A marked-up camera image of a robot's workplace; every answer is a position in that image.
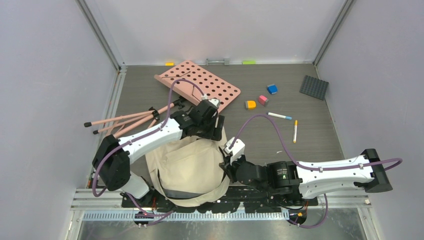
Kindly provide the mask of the pink eraser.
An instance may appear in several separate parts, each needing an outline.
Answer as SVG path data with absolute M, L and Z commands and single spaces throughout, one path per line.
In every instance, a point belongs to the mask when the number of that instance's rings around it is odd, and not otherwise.
M 262 106 L 266 107 L 266 106 L 268 105 L 268 103 L 269 103 L 269 99 L 268 99 L 266 96 L 264 96 L 264 95 L 260 95 L 260 96 L 258 97 L 258 102 L 259 102 Z

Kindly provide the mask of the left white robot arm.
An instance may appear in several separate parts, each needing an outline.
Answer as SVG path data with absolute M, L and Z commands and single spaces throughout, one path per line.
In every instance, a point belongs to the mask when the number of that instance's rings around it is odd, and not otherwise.
M 132 195 L 141 207 L 148 207 L 153 202 L 153 193 L 141 176 L 131 172 L 131 164 L 165 144 L 186 137 L 221 140 L 225 118 L 218 113 L 220 105 L 217 98 L 203 99 L 188 111 L 168 113 L 163 122 L 133 136 L 105 137 L 92 161 L 95 169 L 93 195 L 99 197 L 106 190 L 122 190 Z

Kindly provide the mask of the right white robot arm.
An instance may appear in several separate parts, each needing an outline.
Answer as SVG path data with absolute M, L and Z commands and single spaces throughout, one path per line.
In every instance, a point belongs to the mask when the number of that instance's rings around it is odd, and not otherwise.
M 282 196 L 291 205 L 320 195 L 362 189 L 366 193 L 393 190 L 386 170 L 374 148 L 365 149 L 359 156 L 326 162 L 278 161 L 265 166 L 256 165 L 229 154 L 220 163 L 229 180 L 239 182 L 269 197 Z

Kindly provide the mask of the cream canvas backpack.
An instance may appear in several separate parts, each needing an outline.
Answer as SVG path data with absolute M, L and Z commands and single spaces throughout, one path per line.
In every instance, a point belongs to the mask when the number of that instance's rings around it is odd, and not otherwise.
M 197 136 L 172 141 L 147 153 L 146 163 L 156 191 L 180 207 L 198 207 L 220 199 L 230 179 L 220 168 L 226 132 L 214 141 Z

